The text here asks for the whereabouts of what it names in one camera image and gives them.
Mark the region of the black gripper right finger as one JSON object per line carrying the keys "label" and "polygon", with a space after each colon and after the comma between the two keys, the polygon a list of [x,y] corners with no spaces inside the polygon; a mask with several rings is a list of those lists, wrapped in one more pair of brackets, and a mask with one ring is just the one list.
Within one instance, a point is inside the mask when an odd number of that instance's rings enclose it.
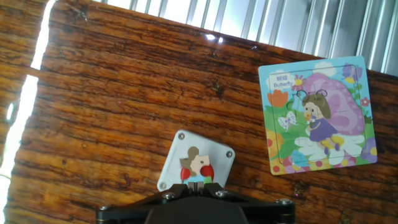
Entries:
{"label": "black gripper right finger", "polygon": [[265,202],[224,189],[217,183],[199,187],[198,193],[200,196],[240,208],[248,223],[295,223],[295,204],[287,198]]}

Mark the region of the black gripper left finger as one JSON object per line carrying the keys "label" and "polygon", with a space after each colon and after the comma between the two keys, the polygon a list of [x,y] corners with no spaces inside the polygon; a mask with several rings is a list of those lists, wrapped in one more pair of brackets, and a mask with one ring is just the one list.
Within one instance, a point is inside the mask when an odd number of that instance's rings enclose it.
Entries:
{"label": "black gripper left finger", "polygon": [[96,224],[145,223],[154,208],[192,196],[193,190],[186,184],[174,184],[166,191],[129,205],[104,205],[96,211]]}

